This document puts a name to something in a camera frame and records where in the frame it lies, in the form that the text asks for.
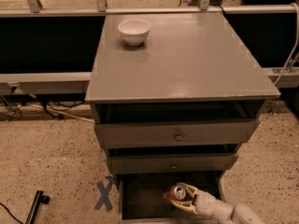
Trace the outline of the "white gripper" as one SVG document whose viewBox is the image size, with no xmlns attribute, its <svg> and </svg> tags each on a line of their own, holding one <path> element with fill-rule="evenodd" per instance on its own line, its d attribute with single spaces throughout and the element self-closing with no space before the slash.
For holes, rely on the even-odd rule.
<svg viewBox="0 0 299 224">
<path fill-rule="evenodd" d="M 185 188 L 186 192 L 192 197 L 195 197 L 194 205 L 191 201 L 171 201 L 176 208 L 185 212 L 193 213 L 203 218 L 212 219 L 218 224 L 233 224 L 232 213 L 234 208 L 221 200 L 216 199 L 208 192 L 199 190 L 197 187 L 179 182 Z"/>
</svg>

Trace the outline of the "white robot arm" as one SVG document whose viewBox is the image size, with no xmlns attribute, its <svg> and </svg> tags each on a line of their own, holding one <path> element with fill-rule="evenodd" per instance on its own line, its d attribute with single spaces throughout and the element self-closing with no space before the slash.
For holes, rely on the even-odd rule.
<svg viewBox="0 0 299 224">
<path fill-rule="evenodd" d="M 164 199 L 176 208 L 218 224 L 265 224 L 244 203 L 228 204 L 195 186 L 179 182 L 164 192 Z"/>
</svg>

